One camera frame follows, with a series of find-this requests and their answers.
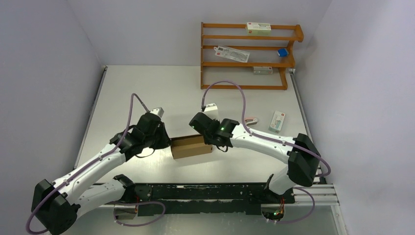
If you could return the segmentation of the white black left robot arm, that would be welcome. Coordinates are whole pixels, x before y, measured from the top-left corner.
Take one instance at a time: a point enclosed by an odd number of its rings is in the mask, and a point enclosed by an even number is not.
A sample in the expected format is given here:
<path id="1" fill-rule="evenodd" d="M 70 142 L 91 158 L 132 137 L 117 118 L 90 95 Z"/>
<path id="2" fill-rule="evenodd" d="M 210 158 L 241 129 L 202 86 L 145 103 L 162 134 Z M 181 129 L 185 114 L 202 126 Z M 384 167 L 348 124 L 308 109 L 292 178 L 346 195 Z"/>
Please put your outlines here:
<path id="1" fill-rule="evenodd" d="M 114 168 L 137 157 L 146 148 L 164 149 L 171 145 L 161 118 L 163 109 L 155 108 L 142 115 L 135 125 L 117 133 L 93 158 L 72 172 L 49 182 L 40 181 L 34 189 L 31 215 L 26 231 L 34 235 L 30 223 L 37 218 L 52 235 L 67 231 L 77 219 L 104 204 L 132 202 L 134 183 L 125 175 L 117 175 L 100 186 L 94 184 Z"/>

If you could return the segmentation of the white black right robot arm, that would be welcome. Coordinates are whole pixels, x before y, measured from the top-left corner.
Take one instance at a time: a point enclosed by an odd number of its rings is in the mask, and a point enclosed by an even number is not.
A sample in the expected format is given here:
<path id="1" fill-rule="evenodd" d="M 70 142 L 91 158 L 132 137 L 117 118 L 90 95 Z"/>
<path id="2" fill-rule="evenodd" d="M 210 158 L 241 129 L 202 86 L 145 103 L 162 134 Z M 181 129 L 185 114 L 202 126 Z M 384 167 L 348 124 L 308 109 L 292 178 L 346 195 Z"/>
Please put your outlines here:
<path id="1" fill-rule="evenodd" d="M 222 121 L 198 112 L 189 126 L 203 136 L 205 144 L 217 148 L 244 148 L 271 156 L 285 166 L 272 174 L 264 197 L 268 202 L 277 202 L 294 186 L 310 187 L 314 183 L 320 164 L 320 155 L 311 139 L 302 133 L 296 137 L 269 135 L 245 127 L 236 120 Z"/>

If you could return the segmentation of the white flat box bottom shelf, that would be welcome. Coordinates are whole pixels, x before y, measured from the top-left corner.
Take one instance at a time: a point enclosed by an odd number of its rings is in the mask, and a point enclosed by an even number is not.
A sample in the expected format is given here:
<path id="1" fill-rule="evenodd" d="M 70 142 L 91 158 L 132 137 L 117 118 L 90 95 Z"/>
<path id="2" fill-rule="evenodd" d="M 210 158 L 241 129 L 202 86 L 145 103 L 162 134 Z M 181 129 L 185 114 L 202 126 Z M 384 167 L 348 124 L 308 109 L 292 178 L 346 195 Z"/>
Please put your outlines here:
<path id="1" fill-rule="evenodd" d="M 271 75 L 274 72 L 272 67 L 253 67 L 253 73 L 256 75 Z"/>

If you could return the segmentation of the orange wooden shelf rack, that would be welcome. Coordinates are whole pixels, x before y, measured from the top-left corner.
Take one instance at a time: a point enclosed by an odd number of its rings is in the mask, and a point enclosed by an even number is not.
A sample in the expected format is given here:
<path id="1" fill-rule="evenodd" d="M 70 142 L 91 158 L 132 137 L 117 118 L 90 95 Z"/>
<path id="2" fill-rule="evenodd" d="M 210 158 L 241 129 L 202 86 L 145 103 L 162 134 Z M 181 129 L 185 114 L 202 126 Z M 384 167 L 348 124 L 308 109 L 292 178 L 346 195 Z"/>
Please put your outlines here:
<path id="1" fill-rule="evenodd" d="M 200 88 L 233 89 L 221 80 L 233 80 L 245 90 L 287 90 L 286 72 L 292 69 L 294 44 L 304 40 L 299 24 L 271 25 L 270 36 L 251 36 L 246 23 L 201 23 Z M 216 46 L 227 46 L 250 53 L 247 63 L 215 55 Z M 279 57 L 277 51 L 286 48 L 289 55 Z M 271 75 L 256 75 L 253 67 L 272 67 Z"/>

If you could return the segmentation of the brown cardboard box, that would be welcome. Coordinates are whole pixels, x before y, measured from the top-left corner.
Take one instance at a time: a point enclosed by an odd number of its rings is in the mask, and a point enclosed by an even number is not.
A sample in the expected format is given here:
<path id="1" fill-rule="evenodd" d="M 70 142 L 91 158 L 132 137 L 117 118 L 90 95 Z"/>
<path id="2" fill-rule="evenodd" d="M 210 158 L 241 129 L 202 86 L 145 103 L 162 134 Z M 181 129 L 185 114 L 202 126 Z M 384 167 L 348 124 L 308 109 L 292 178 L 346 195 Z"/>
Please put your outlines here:
<path id="1" fill-rule="evenodd" d="M 173 159 L 193 157 L 212 152 L 212 145 L 205 144 L 202 135 L 175 137 L 171 139 L 171 153 Z"/>

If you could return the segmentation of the white green box top shelf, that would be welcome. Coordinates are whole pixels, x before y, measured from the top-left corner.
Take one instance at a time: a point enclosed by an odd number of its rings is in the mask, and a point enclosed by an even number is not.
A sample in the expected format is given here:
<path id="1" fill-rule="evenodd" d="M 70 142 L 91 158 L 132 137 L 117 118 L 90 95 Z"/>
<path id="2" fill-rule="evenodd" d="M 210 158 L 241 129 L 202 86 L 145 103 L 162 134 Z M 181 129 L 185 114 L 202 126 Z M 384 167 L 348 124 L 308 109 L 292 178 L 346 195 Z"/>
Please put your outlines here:
<path id="1" fill-rule="evenodd" d="M 246 23 L 246 33 L 251 36 L 270 36 L 272 27 L 269 23 Z"/>

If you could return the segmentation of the blue small object on shelf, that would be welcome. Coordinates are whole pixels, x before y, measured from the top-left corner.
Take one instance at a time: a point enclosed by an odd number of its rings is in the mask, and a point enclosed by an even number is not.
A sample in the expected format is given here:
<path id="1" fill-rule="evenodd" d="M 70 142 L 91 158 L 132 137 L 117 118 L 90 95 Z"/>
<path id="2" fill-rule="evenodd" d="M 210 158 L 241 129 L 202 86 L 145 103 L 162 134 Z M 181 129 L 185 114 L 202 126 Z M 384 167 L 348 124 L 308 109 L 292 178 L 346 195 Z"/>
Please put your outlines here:
<path id="1" fill-rule="evenodd" d="M 277 51 L 279 57 L 286 57 L 289 55 L 289 51 L 286 48 L 281 48 Z"/>

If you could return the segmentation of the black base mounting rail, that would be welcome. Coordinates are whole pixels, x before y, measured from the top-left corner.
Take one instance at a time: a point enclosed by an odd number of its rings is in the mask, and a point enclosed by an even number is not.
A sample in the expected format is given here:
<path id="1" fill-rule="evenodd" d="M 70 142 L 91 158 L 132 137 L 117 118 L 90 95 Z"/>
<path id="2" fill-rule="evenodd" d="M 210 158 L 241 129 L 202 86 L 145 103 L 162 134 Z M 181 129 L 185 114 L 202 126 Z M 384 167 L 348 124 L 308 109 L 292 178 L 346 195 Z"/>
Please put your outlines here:
<path id="1" fill-rule="evenodd" d="M 138 216 L 197 213 L 234 213 L 246 215 L 262 214 L 265 204 L 292 204 L 295 201 L 293 190 L 282 195 L 269 189 L 268 182 L 260 183 L 134 183 L 120 174 L 113 179 L 121 182 L 126 189 L 119 203 L 138 206 Z"/>

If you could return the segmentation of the clear plastic packet on shelf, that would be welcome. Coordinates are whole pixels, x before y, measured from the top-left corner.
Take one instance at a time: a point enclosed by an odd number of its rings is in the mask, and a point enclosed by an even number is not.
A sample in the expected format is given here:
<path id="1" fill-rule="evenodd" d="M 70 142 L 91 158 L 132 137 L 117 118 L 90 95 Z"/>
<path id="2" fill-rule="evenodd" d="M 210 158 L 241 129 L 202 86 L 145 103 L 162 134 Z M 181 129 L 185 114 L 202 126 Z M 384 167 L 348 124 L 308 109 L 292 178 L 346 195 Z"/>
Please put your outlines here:
<path id="1" fill-rule="evenodd" d="M 247 51 L 238 50 L 227 46 L 216 46 L 213 49 L 215 50 L 216 56 L 241 63 L 247 63 L 250 56 L 250 53 Z"/>

